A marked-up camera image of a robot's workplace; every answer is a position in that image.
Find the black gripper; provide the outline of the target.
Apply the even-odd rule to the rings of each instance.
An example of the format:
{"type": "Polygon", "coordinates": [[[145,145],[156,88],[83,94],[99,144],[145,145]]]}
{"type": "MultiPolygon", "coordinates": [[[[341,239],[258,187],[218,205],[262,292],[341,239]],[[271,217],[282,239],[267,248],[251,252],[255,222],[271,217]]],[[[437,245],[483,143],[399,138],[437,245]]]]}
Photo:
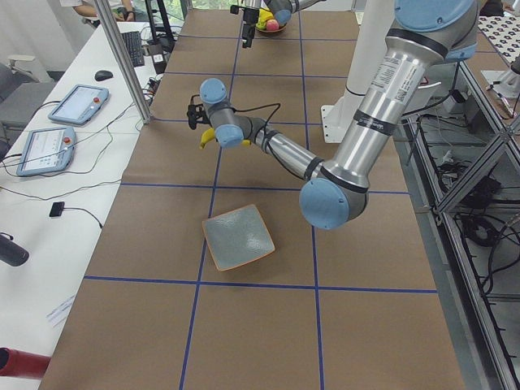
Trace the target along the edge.
{"type": "Polygon", "coordinates": [[[242,47],[250,48],[253,44],[255,26],[257,23],[257,9],[245,8],[243,10],[242,47]]]}
{"type": "Polygon", "coordinates": [[[208,124],[206,110],[202,104],[189,104],[186,115],[191,129],[196,129],[198,124],[208,124]]]}

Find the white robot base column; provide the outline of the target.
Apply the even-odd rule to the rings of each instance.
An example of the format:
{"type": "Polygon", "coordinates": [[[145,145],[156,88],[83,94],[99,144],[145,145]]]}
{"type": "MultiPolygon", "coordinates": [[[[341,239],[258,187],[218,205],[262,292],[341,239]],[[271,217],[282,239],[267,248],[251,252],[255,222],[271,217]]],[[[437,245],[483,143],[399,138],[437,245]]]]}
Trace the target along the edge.
{"type": "Polygon", "coordinates": [[[370,0],[366,3],[344,95],[335,105],[321,107],[323,138],[327,143],[343,140],[387,52],[385,37],[394,18],[394,1],[370,0]]]}

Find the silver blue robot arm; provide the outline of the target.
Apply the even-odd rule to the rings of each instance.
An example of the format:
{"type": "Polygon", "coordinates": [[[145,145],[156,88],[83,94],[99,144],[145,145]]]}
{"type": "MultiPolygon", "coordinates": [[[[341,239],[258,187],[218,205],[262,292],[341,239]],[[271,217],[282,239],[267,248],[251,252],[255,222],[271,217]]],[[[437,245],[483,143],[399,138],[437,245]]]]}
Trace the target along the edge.
{"type": "Polygon", "coordinates": [[[188,106],[190,128],[208,124],[223,148],[251,141],[303,179],[299,204],[308,223],[334,229],[366,208],[368,175],[405,113],[426,70],[470,58],[476,49],[476,1],[393,1],[392,22],[379,43],[386,49],[335,155],[322,160],[272,128],[240,115],[224,83],[204,80],[201,103],[188,106]]]}
{"type": "Polygon", "coordinates": [[[259,20],[262,3],[273,13],[279,23],[286,24],[291,19],[292,14],[311,7],[318,2],[320,2],[320,0],[240,1],[238,5],[230,7],[230,12],[237,15],[239,10],[243,9],[241,30],[242,47],[250,48],[255,36],[255,25],[259,20]]]}

